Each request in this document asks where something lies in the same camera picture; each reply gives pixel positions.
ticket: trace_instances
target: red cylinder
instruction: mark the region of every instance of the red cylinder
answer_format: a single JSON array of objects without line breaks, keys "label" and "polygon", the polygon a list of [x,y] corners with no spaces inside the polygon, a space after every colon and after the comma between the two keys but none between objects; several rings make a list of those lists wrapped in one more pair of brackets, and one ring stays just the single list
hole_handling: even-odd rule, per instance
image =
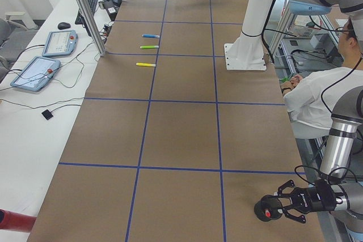
[{"label": "red cylinder", "polygon": [[16,232],[31,232],[35,220],[35,216],[0,209],[0,229]]}]

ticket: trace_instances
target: black mouse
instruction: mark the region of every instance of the black mouse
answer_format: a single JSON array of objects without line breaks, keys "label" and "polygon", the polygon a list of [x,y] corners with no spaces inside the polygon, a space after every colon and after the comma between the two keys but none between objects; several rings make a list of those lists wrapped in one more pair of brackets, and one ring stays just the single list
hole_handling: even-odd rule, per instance
[{"label": "black mouse", "polygon": [[58,29],[66,29],[66,28],[70,28],[70,24],[67,22],[60,22],[58,24]]}]

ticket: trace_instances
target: keyboard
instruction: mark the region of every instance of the keyboard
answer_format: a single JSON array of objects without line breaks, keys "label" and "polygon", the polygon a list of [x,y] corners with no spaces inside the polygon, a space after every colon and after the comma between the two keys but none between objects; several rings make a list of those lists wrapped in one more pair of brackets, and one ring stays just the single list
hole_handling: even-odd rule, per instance
[{"label": "keyboard", "polygon": [[[92,14],[95,14],[96,9],[97,9],[98,0],[87,0],[87,1],[88,1],[88,5],[90,5]],[[78,11],[78,15],[77,15],[77,18],[76,18],[74,24],[76,24],[76,25],[82,24],[81,13],[79,11]]]}]

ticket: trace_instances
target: white table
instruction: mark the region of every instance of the white table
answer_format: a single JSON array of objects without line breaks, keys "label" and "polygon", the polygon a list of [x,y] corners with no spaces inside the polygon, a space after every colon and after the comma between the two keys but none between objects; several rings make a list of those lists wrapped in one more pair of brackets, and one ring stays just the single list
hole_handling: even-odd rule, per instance
[{"label": "white table", "polygon": [[[56,31],[59,22],[69,22],[71,29],[78,34],[78,44],[71,56],[58,58],[62,64],[72,60],[92,42],[91,37],[81,25],[74,21],[78,12],[75,0],[61,0],[49,18],[31,41],[29,46],[44,44],[48,33]],[[95,14],[98,29],[109,23],[105,10],[98,9]],[[13,69],[22,69],[34,56],[41,56],[42,48],[24,52]],[[0,99],[38,107],[61,100],[84,97],[99,58],[94,44],[90,45],[78,59],[84,63],[82,75],[73,88],[66,88],[52,80],[40,92],[20,91],[17,88],[0,91]],[[55,75],[67,86],[72,86],[82,68],[74,60],[62,67]],[[10,86],[15,74],[8,74],[0,84],[0,89]],[[79,107],[68,106],[56,110],[54,117],[46,120],[42,112],[53,110],[66,104],[81,104],[75,100],[46,108],[27,109],[23,106],[0,103],[0,209],[36,216],[52,180],[64,146],[72,129]],[[0,241],[26,241],[28,233],[0,230]]]}]

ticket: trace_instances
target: tablet device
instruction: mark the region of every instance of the tablet device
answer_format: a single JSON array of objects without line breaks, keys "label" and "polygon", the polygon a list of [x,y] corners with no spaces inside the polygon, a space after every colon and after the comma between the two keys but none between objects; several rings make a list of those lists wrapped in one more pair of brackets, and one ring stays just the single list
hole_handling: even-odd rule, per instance
[{"label": "tablet device", "polygon": [[36,56],[10,83],[10,86],[37,92],[49,83],[60,66],[59,60]]},{"label": "tablet device", "polygon": [[78,37],[74,30],[51,31],[43,49],[44,57],[62,57],[71,55]]}]

